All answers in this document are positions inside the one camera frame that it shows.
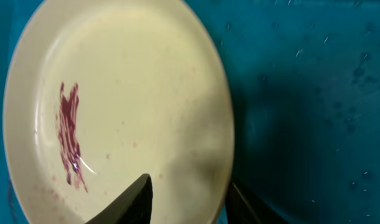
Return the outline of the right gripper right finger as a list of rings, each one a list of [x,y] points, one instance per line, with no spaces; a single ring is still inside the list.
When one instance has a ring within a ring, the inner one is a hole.
[[[231,180],[225,198],[228,224],[288,224],[239,180]]]

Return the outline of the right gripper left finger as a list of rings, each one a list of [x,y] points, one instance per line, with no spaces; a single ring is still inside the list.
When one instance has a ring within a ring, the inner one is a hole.
[[[142,174],[86,224],[149,224],[152,199],[152,179],[149,174]]]

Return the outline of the yellow-green plate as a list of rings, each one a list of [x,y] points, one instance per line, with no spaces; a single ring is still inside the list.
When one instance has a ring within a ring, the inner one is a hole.
[[[226,74],[182,1],[44,1],[9,66],[3,133],[30,223],[86,223],[142,174],[152,223],[215,223],[233,166]]]

